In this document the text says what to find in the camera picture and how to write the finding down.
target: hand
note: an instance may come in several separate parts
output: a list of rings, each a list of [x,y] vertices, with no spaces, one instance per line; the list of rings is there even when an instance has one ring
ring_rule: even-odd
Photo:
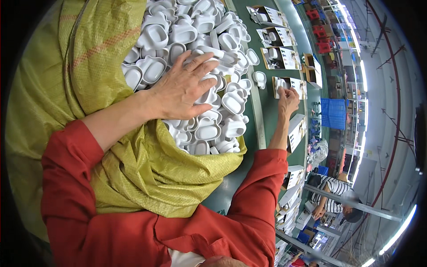
[[[311,213],[314,217],[314,220],[318,220],[325,214],[326,210],[322,206],[317,206],[314,211]]]
[[[299,95],[294,88],[284,89],[279,87],[279,120],[288,121],[292,112],[298,109]]]
[[[190,54],[190,50],[181,54],[170,71],[148,90],[155,118],[189,120],[212,108],[209,104],[193,104],[216,84],[213,78],[200,79],[219,63],[205,62],[214,56],[214,53],[205,53],[183,67],[183,62]]]

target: person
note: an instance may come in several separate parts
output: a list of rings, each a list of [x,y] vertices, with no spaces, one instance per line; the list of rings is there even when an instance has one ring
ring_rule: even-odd
[[[298,253],[287,263],[288,267],[319,267],[315,260],[310,256],[306,256],[301,251]]]
[[[150,211],[97,214],[91,169],[129,131],[148,120],[188,120],[212,108],[193,105],[216,84],[200,81],[218,61],[205,53],[183,66],[180,55],[151,89],[53,133],[42,157],[41,214],[58,266],[240,267],[273,266],[274,210],[286,161],[289,118],[298,109],[295,89],[279,89],[277,129],[234,194],[226,216],[199,205],[189,218]]]
[[[308,184],[315,186],[319,189],[322,189],[323,191],[337,194],[340,196],[348,191],[352,191],[354,193],[354,190],[348,185],[347,175],[345,173],[341,173],[338,176],[338,179],[335,179],[333,177],[328,177],[326,175],[314,175],[310,177]],[[361,210],[352,208],[349,205],[336,202],[332,199],[329,199],[327,197],[324,197],[318,194],[312,194],[310,200],[312,203],[315,203],[317,205],[314,211],[312,212],[314,220],[318,220],[319,218],[321,218],[327,211],[333,212],[333,213],[342,212],[344,215],[344,218],[341,221],[341,224],[345,220],[350,223],[355,223],[363,215],[363,212]],[[356,193],[353,194],[353,197],[351,200],[354,202],[361,203]]]

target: red shirt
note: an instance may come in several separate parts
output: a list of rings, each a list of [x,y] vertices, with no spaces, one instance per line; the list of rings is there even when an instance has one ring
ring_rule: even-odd
[[[103,155],[80,120],[53,133],[47,144],[41,213],[58,266],[169,267],[167,248],[273,266],[274,209],[288,168],[285,150],[255,153],[227,216],[199,205],[190,218],[150,211],[98,215],[89,181]]]

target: red sleeve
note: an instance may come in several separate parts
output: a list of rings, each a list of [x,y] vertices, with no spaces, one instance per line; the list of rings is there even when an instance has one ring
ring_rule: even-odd
[[[254,163],[233,196],[227,216],[256,229],[274,250],[275,221],[280,187],[288,171],[287,152],[264,149],[255,152]]]
[[[41,158],[41,215],[56,259],[76,257],[84,244],[89,221],[96,216],[90,173],[103,156],[81,120],[50,137]]]

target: pile of white plastic parts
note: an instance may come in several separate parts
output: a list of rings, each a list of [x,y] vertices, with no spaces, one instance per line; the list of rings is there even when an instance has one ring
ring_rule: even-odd
[[[213,52],[219,65],[205,77],[217,83],[194,104],[213,108],[191,120],[163,120],[176,145],[192,155],[240,152],[236,137],[244,134],[249,119],[243,115],[252,82],[241,79],[250,65],[260,60],[242,42],[251,37],[242,20],[225,12],[219,0],[147,1],[141,36],[122,64],[128,86],[134,91],[153,86],[172,67],[176,58],[192,50],[196,56]],[[217,92],[224,91],[223,97]]]

